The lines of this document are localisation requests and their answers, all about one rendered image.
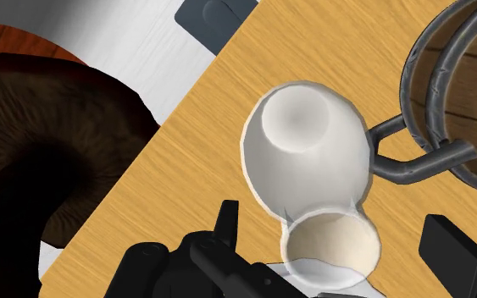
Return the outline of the white bulbous vase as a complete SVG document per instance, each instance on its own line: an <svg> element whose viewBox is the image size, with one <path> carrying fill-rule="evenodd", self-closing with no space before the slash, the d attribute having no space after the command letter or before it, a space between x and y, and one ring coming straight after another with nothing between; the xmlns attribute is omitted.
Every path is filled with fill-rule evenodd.
<svg viewBox="0 0 477 298"><path fill-rule="evenodd" d="M365 281L381 242L362 209L373 151L352 103L311 81L276 86L249 115L240 148L251 192L282 224L286 276L318 290Z"/></svg>

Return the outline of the dark brown furry rounded object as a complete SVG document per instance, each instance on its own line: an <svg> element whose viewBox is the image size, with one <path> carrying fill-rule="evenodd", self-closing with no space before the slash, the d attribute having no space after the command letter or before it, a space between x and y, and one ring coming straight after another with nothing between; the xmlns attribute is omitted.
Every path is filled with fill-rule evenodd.
<svg viewBox="0 0 477 298"><path fill-rule="evenodd" d="M0 298L38 298L41 245L67 246L157 131L97 69L0 53Z"/></svg>

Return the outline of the wooden barrel mug, metal bands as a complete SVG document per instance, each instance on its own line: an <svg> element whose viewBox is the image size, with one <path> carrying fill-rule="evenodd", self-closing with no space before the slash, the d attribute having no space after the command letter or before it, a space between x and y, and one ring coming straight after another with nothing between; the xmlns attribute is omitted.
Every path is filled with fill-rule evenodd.
<svg viewBox="0 0 477 298"><path fill-rule="evenodd" d="M402 70L401 112L370 129L373 145L408 129L425 154L375 155L372 171L412 184L444 171L477 190L477 0L456 0L413 44Z"/></svg>

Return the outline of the orange-brown wooden round object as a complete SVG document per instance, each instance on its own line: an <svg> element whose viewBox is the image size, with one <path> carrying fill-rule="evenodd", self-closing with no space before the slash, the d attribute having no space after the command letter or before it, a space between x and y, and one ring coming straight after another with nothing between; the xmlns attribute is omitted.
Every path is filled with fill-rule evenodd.
<svg viewBox="0 0 477 298"><path fill-rule="evenodd" d="M71 52L55 43L25 30L6 25L0 25L0 52L61 58L84 64Z"/></svg>

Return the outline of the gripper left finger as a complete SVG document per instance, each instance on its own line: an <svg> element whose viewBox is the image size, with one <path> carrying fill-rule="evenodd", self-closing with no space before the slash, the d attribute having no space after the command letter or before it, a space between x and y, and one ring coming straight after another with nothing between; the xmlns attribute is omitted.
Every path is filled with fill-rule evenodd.
<svg viewBox="0 0 477 298"><path fill-rule="evenodd" d="M236 253L238 212L238 201L222 201L214 229L185 235L174 251L134 244L104 298L307 298L266 264Z"/></svg>

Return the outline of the dark grey flat rounded object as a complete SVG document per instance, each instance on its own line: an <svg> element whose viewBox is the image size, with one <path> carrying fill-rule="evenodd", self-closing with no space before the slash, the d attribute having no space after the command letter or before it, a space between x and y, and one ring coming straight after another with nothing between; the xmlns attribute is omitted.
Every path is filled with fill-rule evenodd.
<svg viewBox="0 0 477 298"><path fill-rule="evenodd" d="M218 55L257 4L258 0L185 0L175 22Z"/></svg>

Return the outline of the light wooden table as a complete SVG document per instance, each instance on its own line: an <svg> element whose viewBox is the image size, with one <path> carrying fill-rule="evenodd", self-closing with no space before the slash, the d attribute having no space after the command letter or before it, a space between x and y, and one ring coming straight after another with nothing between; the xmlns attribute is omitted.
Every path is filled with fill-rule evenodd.
<svg viewBox="0 0 477 298"><path fill-rule="evenodd" d="M425 154L408 129L373 145L369 131L401 112L402 70L426 26L456 0L261 0L42 278L39 298L104 298L125 251L175 250L211 231L224 200L239 202L237 253L279 264L282 224L255 199L241 166L244 125L276 86L311 81L358 110L373 151L362 203L381 242L366 278L387 298L451 296L419 255L425 217L477 238L477 190L444 171L396 184L372 171L377 154Z"/></svg>

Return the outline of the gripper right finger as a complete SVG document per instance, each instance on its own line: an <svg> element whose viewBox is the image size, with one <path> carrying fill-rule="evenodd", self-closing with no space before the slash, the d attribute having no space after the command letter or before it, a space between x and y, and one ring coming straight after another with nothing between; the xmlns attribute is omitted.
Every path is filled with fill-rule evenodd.
<svg viewBox="0 0 477 298"><path fill-rule="evenodd" d="M477 298L477 244L447 217L425 217L419 255L453 298Z"/></svg>

